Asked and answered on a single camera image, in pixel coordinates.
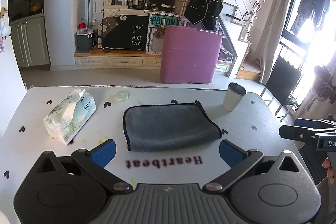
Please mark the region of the person's right hand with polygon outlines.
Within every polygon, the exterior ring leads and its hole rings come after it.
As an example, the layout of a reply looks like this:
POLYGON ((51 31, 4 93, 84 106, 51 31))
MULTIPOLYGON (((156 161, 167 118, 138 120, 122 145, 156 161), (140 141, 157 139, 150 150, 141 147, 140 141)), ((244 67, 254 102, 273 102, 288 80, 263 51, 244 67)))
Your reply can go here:
POLYGON ((333 168, 332 168, 332 166, 331 166, 331 161, 330 161, 329 157, 327 157, 327 158, 323 161, 323 163, 322 163, 322 167, 323 167, 324 169, 327 169, 327 175, 326 175, 326 177, 328 178, 329 183, 334 184, 334 183, 335 183, 334 170, 333 170, 333 168))

